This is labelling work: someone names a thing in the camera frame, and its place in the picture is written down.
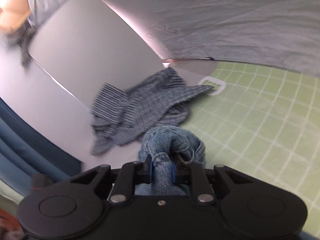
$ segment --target gray striped garment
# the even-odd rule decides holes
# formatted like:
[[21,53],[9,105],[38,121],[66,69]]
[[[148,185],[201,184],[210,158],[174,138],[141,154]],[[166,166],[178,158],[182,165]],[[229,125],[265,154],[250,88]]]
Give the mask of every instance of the gray striped garment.
[[212,89],[211,86],[187,87],[173,68],[146,78],[122,91],[104,84],[92,105],[96,136],[92,155],[100,155],[113,145],[141,141],[149,129],[177,126],[189,115],[186,101]]

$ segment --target blue denim garment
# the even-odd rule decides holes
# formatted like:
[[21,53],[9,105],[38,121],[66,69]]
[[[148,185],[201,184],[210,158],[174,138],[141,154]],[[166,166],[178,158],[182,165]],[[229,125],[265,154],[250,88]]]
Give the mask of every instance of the blue denim garment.
[[152,157],[153,178],[151,185],[137,185],[136,195],[186,195],[187,186],[172,183],[170,153],[180,153],[186,161],[205,166],[204,143],[191,132],[176,126],[162,126],[149,130],[143,140],[138,160]]

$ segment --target grid pattern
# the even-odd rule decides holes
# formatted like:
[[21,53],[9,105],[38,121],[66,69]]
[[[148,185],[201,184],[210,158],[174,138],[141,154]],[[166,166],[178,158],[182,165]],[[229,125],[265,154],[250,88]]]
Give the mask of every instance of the grid pattern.
[[195,99],[181,126],[206,145],[207,166],[223,163],[299,195],[304,230],[320,236],[320,81],[277,68],[221,62],[228,83]]

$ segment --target blue curtain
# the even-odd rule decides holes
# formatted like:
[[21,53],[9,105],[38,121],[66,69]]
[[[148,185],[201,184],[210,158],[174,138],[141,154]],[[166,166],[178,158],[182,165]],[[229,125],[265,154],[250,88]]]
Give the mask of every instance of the blue curtain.
[[44,138],[0,98],[0,179],[23,195],[30,193],[32,174],[53,181],[81,172],[81,162]]

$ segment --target metal rivet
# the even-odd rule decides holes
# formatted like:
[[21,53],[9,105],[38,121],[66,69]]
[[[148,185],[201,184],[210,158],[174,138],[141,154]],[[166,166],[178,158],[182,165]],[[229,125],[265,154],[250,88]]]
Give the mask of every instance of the metal rivet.
[[207,202],[211,202],[212,200],[214,200],[214,198],[210,194],[201,194],[198,196],[198,200],[202,203],[207,203]]
[[110,200],[113,203],[121,203],[127,200],[127,198],[124,195],[121,194],[117,194],[117,195],[113,195],[110,197]]
[[159,200],[158,201],[158,205],[159,206],[164,206],[166,204],[166,201],[165,200]]

